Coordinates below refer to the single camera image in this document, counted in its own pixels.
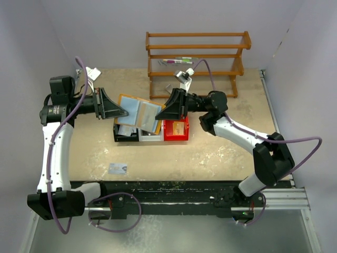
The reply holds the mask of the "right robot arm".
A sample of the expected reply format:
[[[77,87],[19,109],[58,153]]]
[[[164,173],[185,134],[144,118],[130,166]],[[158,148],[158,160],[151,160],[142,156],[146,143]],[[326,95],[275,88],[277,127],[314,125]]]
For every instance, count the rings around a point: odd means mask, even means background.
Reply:
[[[199,96],[174,88],[164,109],[155,118],[178,121],[188,112],[204,112],[199,121],[205,132],[225,138],[249,152],[253,156],[254,172],[239,183],[234,193],[235,202],[247,206],[255,193],[287,176],[294,168],[294,160],[281,134],[254,131],[231,120],[227,110],[224,92],[211,91],[206,96]]]

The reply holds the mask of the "orange leather card holder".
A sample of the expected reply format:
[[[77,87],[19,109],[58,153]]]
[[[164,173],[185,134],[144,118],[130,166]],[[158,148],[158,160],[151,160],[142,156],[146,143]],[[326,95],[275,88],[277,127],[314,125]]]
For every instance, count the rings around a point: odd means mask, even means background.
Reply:
[[[159,134],[162,120],[157,120],[156,116],[166,107],[164,104],[121,93],[118,105],[128,113],[128,116],[116,118],[115,124]]]

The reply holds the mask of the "white card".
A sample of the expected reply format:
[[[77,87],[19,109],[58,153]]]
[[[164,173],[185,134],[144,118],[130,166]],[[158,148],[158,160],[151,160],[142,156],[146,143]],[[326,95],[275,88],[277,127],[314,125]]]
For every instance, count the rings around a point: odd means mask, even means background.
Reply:
[[[108,174],[120,174],[124,175],[127,173],[126,163],[110,163],[108,168]]]

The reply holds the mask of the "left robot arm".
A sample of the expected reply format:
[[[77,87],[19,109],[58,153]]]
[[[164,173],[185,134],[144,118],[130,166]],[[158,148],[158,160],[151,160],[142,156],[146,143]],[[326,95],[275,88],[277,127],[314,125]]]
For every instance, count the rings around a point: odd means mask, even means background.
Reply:
[[[76,96],[71,76],[53,77],[49,85],[51,92],[39,113],[44,135],[42,172],[36,193],[27,196],[27,205],[44,220],[81,216],[90,202],[97,207],[108,202],[108,193],[100,183],[82,184],[76,189],[71,186],[70,144],[76,117],[88,113],[99,119],[128,116],[103,88],[95,88],[82,98]]]

